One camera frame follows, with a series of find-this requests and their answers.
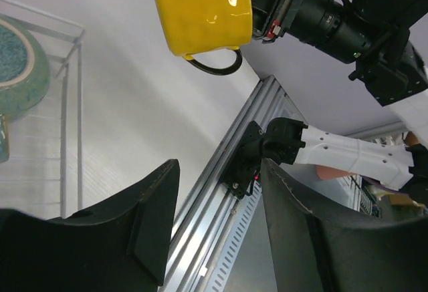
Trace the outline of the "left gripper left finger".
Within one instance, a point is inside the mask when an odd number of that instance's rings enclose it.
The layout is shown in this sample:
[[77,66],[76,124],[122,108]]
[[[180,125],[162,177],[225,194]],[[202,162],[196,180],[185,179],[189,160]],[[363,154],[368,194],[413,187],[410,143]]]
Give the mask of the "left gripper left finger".
[[157,291],[179,190],[176,159],[68,218],[1,210],[2,291]]

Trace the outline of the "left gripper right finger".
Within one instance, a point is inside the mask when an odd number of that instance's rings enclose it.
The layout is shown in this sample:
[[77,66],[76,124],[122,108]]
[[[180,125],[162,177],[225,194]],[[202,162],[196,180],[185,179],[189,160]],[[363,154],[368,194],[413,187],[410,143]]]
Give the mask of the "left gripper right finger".
[[265,218],[279,291],[426,291],[427,217],[386,221],[261,161]]

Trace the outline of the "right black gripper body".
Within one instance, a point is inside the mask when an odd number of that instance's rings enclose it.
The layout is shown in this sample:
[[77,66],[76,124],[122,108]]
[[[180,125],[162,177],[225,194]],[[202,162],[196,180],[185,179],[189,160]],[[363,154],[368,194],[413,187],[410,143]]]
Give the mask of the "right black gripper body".
[[273,43],[291,27],[303,0],[251,0],[252,38]]

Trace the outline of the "yellow enamel mug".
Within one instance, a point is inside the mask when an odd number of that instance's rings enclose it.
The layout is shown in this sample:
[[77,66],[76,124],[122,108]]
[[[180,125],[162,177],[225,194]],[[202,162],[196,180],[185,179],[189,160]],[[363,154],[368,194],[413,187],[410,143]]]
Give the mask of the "yellow enamel mug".
[[[171,53],[214,76],[235,73],[243,63],[240,50],[251,41],[251,0],[155,0]],[[196,54],[228,49],[235,61],[225,68],[209,67]]]

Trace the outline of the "teal speckled ceramic mug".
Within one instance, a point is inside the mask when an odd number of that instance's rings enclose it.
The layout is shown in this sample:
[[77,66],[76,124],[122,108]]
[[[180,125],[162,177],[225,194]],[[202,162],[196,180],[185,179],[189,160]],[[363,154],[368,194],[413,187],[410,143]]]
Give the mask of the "teal speckled ceramic mug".
[[51,81],[39,41],[16,20],[1,15],[1,162],[10,156],[8,123],[38,105]]

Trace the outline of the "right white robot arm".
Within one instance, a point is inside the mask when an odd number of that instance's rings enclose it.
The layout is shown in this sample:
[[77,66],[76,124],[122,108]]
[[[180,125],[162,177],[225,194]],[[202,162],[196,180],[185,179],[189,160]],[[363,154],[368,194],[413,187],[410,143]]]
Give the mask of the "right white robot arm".
[[387,146],[334,135],[302,122],[271,122],[260,152],[278,164],[312,164],[373,179],[386,191],[427,204],[427,74],[410,28],[427,0],[251,0],[253,37],[289,34],[345,64],[349,78],[392,110],[417,138]]

